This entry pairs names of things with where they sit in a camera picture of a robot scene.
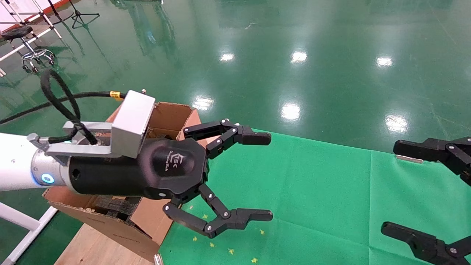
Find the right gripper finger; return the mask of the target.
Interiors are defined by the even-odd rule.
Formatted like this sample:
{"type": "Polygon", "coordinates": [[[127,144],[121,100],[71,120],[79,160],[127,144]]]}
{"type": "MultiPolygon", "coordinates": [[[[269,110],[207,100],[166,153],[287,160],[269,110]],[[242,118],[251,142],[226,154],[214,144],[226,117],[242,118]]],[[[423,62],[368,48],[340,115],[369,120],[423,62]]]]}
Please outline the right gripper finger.
{"type": "Polygon", "coordinates": [[[471,139],[464,137],[451,141],[427,138],[422,143],[398,140],[393,153],[400,156],[440,162],[464,183],[471,185],[471,139]]]}
{"type": "Polygon", "coordinates": [[[469,265],[471,237],[446,244],[435,236],[396,223],[384,222],[381,233],[409,245],[413,255],[433,265],[469,265]]]}

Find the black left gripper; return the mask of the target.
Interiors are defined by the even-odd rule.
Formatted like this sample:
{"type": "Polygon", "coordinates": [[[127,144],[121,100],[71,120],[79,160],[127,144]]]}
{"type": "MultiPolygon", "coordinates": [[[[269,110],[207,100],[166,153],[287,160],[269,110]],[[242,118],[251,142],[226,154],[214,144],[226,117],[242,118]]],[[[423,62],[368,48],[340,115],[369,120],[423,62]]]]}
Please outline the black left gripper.
{"type": "Polygon", "coordinates": [[[209,171],[207,159],[214,159],[236,143],[269,145],[272,140],[270,133],[255,132],[249,126],[222,119],[186,127],[183,134],[185,139],[181,141],[146,139],[137,158],[73,156],[69,163],[71,188],[85,195],[171,199],[163,206],[165,215],[210,239],[228,229],[244,230],[250,221],[268,222],[273,219],[270,210],[228,210],[204,184],[209,171]],[[206,148],[197,142],[213,137],[215,139],[206,148]],[[210,222],[179,208],[183,201],[190,201],[198,195],[216,214],[210,222]]]}

